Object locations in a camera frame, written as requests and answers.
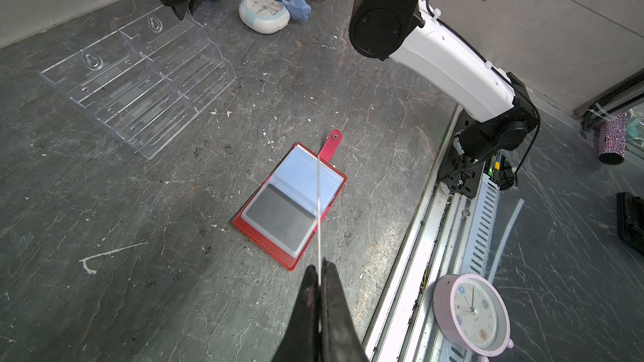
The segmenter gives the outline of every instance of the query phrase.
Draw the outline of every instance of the transparent plastic organizer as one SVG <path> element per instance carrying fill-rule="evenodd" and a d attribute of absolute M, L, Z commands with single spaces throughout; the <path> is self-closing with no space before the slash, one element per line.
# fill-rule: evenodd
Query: transparent plastic organizer
<path fill-rule="evenodd" d="M 189 13 L 160 6 L 40 72 L 85 114 L 147 159 L 235 80 Z"/>

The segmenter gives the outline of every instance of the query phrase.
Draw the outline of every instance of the red strap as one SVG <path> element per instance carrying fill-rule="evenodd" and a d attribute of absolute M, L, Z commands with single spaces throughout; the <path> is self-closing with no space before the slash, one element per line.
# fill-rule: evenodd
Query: red strap
<path fill-rule="evenodd" d="M 342 133 L 337 129 L 331 132 L 331 134 L 328 135 L 328 139 L 326 139 L 326 143 L 324 143 L 322 149 L 320 149 L 320 159 L 330 163 L 331 158 L 333 158 L 333 155 L 341 142 Z"/>

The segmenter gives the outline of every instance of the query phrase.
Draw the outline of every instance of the red card holder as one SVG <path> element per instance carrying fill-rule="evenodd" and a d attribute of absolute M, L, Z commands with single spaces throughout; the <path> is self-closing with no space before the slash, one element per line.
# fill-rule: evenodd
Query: red card holder
<path fill-rule="evenodd" d="M 331 134 L 328 136 L 328 139 L 326 140 L 326 143 L 324 146 L 322 146 L 322 149 L 320 150 L 320 161 L 324 163 L 324 165 L 328 166 L 331 170 L 333 170 L 335 173 L 340 175 L 342 177 L 342 183 L 340 184 L 340 187 L 337 189 L 335 192 L 334 197 L 330 201 L 328 207 L 326 210 L 322 213 L 320 220 L 324 221 L 324 218 L 326 217 L 326 213 L 328 213 L 328 210 L 331 208 L 331 205 L 333 205 L 335 199 L 337 198 L 338 193 L 340 193 L 340 190 L 344 187 L 344 184 L 346 183 L 346 175 L 344 173 L 341 173 L 333 165 L 330 164 L 331 158 L 333 157 L 336 149 L 340 145 L 340 142 L 342 141 L 342 133 L 339 130 L 334 130 L 331 132 Z M 300 146 L 303 149 L 307 150 L 309 153 L 311 153 L 314 157 L 318 157 L 318 154 L 315 152 L 311 151 L 310 149 L 306 148 L 303 146 L 301 143 L 297 142 L 291 147 L 291 149 L 288 151 L 289 153 L 296 147 Z M 302 258 L 302 254 L 307 250 L 307 247 L 309 246 L 311 239 L 313 236 L 316 234 L 318 231 L 318 226 L 316 225 L 313 231 L 311 232 L 311 235 L 309 239 L 307 240 L 307 243 L 304 245 L 302 248 L 302 251 L 298 254 L 297 258 L 293 258 L 290 254 L 286 253 L 282 248 L 280 248 L 278 245 L 273 243 L 270 239 L 268 239 L 264 234 L 259 232 L 257 229 L 255 229 L 252 225 L 250 225 L 248 222 L 246 222 L 242 218 L 242 213 L 246 209 L 246 207 L 251 203 L 253 198 L 257 195 L 259 190 L 266 185 L 270 177 L 272 176 L 273 173 L 275 173 L 275 170 L 279 166 L 279 164 L 273 169 L 273 171 L 270 173 L 270 175 L 266 178 L 264 183 L 255 191 L 252 197 L 248 199 L 246 204 L 239 210 L 237 215 L 232 219 L 232 225 L 237 227 L 241 232 L 244 233 L 247 237 L 249 237 L 253 242 L 255 242 L 257 245 L 259 245 L 262 249 L 264 249 L 272 258 L 277 260 L 281 265 L 283 265 L 287 270 L 293 271 L 295 267 L 297 267 L 298 263 L 300 262 L 300 259 Z"/>

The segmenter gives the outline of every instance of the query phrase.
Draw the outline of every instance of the alarm clock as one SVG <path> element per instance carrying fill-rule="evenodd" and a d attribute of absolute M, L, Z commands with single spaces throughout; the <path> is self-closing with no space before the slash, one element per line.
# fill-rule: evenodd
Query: alarm clock
<path fill-rule="evenodd" d="M 283 3 L 275 0 L 242 0 L 239 17 L 258 33 L 273 34 L 286 27 L 290 13 Z"/>
<path fill-rule="evenodd" d="M 441 277 L 433 305 L 447 339 L 478 354 L 479 362 L 514 347 L 505 303 L 485 278 L 476 274 Z"/>

